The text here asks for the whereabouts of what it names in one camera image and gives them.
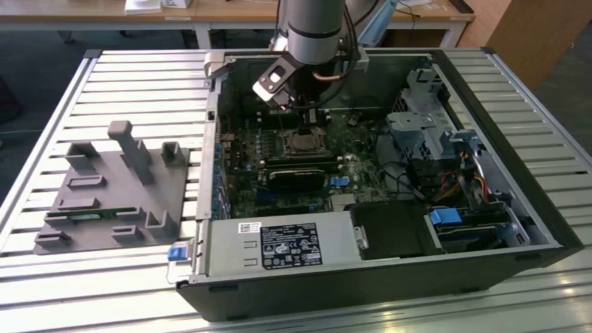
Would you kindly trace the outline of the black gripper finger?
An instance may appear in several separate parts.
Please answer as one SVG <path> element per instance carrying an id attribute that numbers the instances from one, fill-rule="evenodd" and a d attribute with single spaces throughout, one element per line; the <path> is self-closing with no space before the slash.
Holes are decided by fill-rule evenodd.
<path id="1" fill-rule="evenodd" d="M 318 110 L 309 109 L 301 112 L 299 134 L 310 135 L 319 127 Z"/>

